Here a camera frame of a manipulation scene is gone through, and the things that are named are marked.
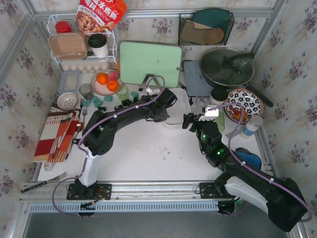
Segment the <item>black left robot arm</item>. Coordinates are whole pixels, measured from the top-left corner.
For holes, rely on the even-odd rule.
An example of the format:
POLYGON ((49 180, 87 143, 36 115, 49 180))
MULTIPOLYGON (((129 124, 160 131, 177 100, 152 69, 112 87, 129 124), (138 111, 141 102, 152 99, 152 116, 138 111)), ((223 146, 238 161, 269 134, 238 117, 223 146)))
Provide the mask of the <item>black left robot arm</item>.
POLYGON ((84 155, 82 171, 70 184, 67 200, 96 200, 98 170, 102 156, 113 146, 115 134, 122 128, 139 120, 163 122, 169 117, 167 109, 177 101, 177 96, 168 88, 157 95, 142 96, 137 102, 117 111, 95 111, 83 130, 77 145, 84 155))

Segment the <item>white storage basket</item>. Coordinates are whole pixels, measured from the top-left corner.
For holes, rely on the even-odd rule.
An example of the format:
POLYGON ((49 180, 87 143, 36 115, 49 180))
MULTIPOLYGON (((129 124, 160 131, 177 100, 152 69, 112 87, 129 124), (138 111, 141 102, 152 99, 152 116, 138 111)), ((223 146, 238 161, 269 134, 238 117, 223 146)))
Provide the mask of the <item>white storage basket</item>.
POLYGON ((183 115, 191 112, 187 93, 182 88, 171 88, 171 92, 177 97, 175 104, 167 109, 169 118, 163 122, 167 127, 175 127, 183 124, 183 115))

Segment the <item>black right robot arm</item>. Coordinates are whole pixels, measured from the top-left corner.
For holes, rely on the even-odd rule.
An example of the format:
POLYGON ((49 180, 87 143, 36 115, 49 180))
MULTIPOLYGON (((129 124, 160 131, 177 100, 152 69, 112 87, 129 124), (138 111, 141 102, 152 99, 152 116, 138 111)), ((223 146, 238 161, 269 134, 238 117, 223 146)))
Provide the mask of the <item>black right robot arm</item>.
POLYGON ((263 210, 278 228, 290 232, 308 211, 295 181, 270 176, 243 160, 222 143, 215 122, 201 121, 200 118, 193 113, 184 114, 182 127, 195 133, 199 149, 208 163, 222 171, 215 180, 218 193, 248 201, 263 210))

